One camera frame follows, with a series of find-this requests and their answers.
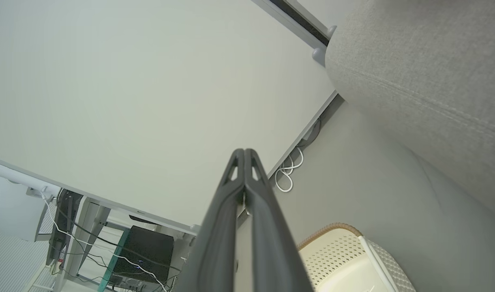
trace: floor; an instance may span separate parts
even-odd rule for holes
[[[495,291],[495,216],[356,109],[335,102],[303,151],[293,190],[275,189],[294,241],[345,222],[390,252],[418,291]],[[252,289],[250,232],[251,218],[238,230],[237,292]]]

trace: desk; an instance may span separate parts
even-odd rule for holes
[[[334,88],[249,0],[0,2],[0,164],[196,233],[235,148],[268,174]]]

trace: black strip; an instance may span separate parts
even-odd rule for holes
[[[310,32],[316,39],[321,41],[325,46],[328,45],[329,39],[325,37],[320,31],[317,30],[307,19],[299,14],[292,6],[290,6],[285,0],[269,0],[274,3],[281,11],[284,11],[290,18],[294,19],[298,24],[303,26],[308,32]]]

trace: white basket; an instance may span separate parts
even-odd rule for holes
[[[348,224],[324,227],[298,250],[316,292],[415,291],[395,259]]]

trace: gray fabric sofa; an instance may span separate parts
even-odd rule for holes
[[[350,105],[495,212],[495,0],[363,0],[326,67]]]

